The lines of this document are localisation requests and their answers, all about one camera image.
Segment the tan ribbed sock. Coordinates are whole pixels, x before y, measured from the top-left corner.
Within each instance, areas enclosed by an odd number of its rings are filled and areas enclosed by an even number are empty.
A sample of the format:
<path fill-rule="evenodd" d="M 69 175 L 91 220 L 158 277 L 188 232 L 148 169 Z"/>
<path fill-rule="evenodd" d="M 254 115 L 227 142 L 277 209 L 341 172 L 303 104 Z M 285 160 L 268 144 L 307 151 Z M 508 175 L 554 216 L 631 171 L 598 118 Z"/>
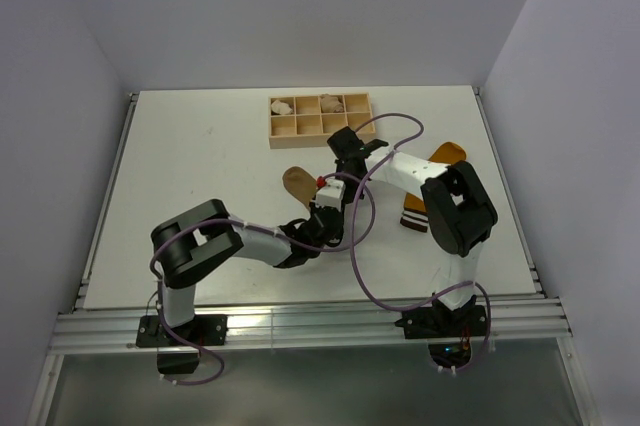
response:
<path fill-rule="evenodd" d="M 305 169 L 292 166 L 283 173 L 282 183 L 285 190 L 310 212 L 317 191 L 317 180 Z"/>

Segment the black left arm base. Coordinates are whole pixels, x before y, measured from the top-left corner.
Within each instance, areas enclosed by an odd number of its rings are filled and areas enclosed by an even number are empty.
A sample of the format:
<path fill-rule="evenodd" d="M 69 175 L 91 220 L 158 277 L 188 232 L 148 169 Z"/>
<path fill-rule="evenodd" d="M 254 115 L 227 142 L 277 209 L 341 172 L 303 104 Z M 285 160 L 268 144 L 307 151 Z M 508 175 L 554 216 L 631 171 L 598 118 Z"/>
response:
<path fill-rule="evenodd" d="M 168 348 L 187 347 L 184 341 L 199 347 L 223 346 L 226 341 L 226 315 L 196 315 L 193 320 L 168 333 L 157 314 L 143 316 L 138 325 L 135 346 L 140 349 L 156 349 L 158 372 L 164 375 L 185 376 L 193 374 L 201 363 L 203 354 L 196 348 L 191 352 L 169 352 Z"/>

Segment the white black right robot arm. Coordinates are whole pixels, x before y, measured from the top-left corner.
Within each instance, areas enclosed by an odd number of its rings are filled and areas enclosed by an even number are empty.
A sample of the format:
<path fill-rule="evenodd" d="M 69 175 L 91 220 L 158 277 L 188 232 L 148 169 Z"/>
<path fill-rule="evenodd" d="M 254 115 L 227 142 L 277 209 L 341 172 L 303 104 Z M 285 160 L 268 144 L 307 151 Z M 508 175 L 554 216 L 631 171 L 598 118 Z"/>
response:
<path fill-rule="evenodd" d="M 483 243 L 498 221 L 497 211 L 473 166 L 420 159 L 374 139 L 363 142 L 349 127 L 327 140 L 336 157 L 336 171 L 345 182 L 342 203 L 359 199 L 370 180 L 421 196 L 435 243 L 448 255 L 436 274 L 435 329 L 452 336 L 468 320 L 464 306 L 474 295 Z"/>

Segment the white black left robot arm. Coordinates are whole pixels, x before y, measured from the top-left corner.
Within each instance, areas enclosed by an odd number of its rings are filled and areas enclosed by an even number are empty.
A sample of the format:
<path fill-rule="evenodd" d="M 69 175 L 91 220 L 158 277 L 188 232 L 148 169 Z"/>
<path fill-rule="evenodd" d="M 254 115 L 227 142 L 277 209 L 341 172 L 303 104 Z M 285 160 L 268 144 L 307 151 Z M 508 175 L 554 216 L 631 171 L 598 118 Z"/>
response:
<path fill-rule="evenodd" d="M 150 265 L 161 283 L 159 334 L 172 345 L 191 340 L 196 285 L 229 259 L 290 269 L 338 245 L 343 233 L 344 212 L 339 208 L 313 206 L 307 219 L 266 228 L 231 215 L 219 199 L 161 223 L 151 233 L 154 256 Z"/>

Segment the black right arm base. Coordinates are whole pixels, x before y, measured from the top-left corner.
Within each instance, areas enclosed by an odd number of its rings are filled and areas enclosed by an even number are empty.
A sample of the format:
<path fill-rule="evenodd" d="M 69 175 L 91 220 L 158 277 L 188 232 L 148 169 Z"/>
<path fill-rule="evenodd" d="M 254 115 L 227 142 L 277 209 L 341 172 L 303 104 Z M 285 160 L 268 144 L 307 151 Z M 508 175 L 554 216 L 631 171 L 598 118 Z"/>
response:
<path fill-rule="evenodd" d="M 450 311 L 437 303 L 403 312 L 394 326 L 403 331 L 406 340 L 427 340 L 436 368 L 455 375 L 487 350 L 491 315 L 482 305 Z"/>

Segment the wooden compartment tray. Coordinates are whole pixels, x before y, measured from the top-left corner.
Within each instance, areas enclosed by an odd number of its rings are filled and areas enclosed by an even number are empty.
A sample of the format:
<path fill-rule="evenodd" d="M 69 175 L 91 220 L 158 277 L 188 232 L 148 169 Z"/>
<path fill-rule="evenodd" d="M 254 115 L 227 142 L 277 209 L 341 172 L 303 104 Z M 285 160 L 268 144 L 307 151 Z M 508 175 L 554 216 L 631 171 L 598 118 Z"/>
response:
<path fill-rule="evenodd" d="M 323 94 L 341 96 L 344 112 L 323 114 L 319 97 Z M 293 107 L 293 114 L 274 116 L 270 104 L 280 99 Z M 275 96 L 269 98 L 269 133 L 271 149 L 322 147 L 328 138 L 344 127 L 350 127 L 364 142 L 377 136 L 373 123 L 365 124 L 373 117 L 368 93 L 322 93 L 302 96 Z"/>

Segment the beige rolled sock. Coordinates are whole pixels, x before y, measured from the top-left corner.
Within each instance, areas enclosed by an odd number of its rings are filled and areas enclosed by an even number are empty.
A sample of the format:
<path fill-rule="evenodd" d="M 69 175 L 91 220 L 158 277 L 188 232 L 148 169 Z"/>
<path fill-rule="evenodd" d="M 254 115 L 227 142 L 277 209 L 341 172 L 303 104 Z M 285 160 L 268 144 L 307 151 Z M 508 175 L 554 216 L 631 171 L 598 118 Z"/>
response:
<path fill-rule="evenodd" d="M 344 112 L 344 104 L 341 96 L 323 94 L 319 97 L 320 109 L 323 114 L 338 114 Z"/>

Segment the cream rolled sock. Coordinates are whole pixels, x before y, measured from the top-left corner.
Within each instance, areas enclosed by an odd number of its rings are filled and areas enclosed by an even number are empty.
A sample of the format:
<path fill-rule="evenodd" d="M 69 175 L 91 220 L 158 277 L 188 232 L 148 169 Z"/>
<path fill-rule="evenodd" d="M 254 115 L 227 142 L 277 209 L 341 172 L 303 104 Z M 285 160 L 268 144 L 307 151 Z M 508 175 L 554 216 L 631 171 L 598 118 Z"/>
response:
<path fill-rule="evenodd" d="M 274 116 L 288 116 L 293 114 L 293 107 L 280 99 L 276 99 L 270 104 L 270 110 Z"/>

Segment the aluminium table edge rail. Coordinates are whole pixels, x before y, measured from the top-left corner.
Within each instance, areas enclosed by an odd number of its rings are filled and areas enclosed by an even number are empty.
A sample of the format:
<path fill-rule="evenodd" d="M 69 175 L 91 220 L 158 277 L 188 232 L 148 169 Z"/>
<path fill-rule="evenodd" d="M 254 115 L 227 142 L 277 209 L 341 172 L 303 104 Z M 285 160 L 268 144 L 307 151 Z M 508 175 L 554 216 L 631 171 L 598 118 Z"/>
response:
<path fill-rule="evenodd" d="M 79 288 L 78 288 L 78 292 L 77 292 L 77 297 L 78 298 L 80 298 L 80 297 L 82 297 L 83 295 L 86 294 L 86 290 L 87 290 L 88 285 L 89 285 L 92 267 L 93 267 L 93 264 L 94 264 L 94 260 L 95 260 L 96 252 L 97 252 L 97 249 L 98 249 L 98 245 L 99 245 L 100 237 L 101 237 L 101 234 L 102 234 L 102 230 L 103 230 L 103 227 L 104 227 L 104 222 L 106 220 L 106 215 L 107 215 L 107 212 L 108 212 L 108 209 L 109 209 L 109 204 L 110 204 L 111 197 L 112 197 L 112 194 L 113 194 L 113 189 L 114 189 L 115 183 L 117 181 L 117 175 L 118 175 L 120 163 L 121 163 L 121 160 L 122 160 L 124 149 L 126 147 L 126 142 L 127 142 L 128 136 L 129 136 L 129 131 L 130 131 L 131 124 L 132 124 L 132 121 L 133 121 L 133 116 L 134 116 L 135 109 L 136 109 L 136 106 L 137 106 L 137 103 L 138 103 L 139 95 L 140 95 L 139 92 L 131 92 L 129 94 L 129 103 L 128 103 L 127 108 L 126 108 L 126 116 L 125 116 L 123 128 L 122 128 L 121 134 L 119 136 L 119 140 L 118 140 L 118 144 L 117 144 L 117 148 L 116 148 L 114 161 L 112 163 L 112 167 L 111 167 L 111 170 L 110 170 L 110 174 L 109 174 L 106 190 L 105 190 L 105 193 L 104 193 L 104 196 L 103 196 L 103 200 L 102 200 L 102 203 L 101 203 L 101 207 L 100 207 L 100 211 L 99 211 L 96 227 L 95 227 L 94 233 L 92 235 L 91 244 L 90 244 L 89 251 L 88 251 L 88 254 L 87 254 L 84 270 L 83 270 L 83 273 L 82 273 L 82 276 L 81 276 L 81 279 L 80 279 Z"/>

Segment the aluminium front frame rails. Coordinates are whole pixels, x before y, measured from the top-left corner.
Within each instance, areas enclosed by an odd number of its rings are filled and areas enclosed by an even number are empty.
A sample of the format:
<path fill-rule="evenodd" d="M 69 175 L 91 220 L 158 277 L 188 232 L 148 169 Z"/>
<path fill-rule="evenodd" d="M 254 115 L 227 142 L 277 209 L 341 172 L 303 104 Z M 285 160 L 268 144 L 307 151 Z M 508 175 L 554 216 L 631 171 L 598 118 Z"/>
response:
<path fill-rule="evenodd" d="M 572 335 L 558 299 L 492 298 L 494 341 L 555 339 Z M 143 308 L 79 310 L 58 317 L 50 355 L 133 353 Z M 227 317 L 225 350 L 396 345 L 404 342 L 395 325 L 400 315 L 371 303 L 342 302 L 254 307 L 205 307 L 202 316 Z"/>

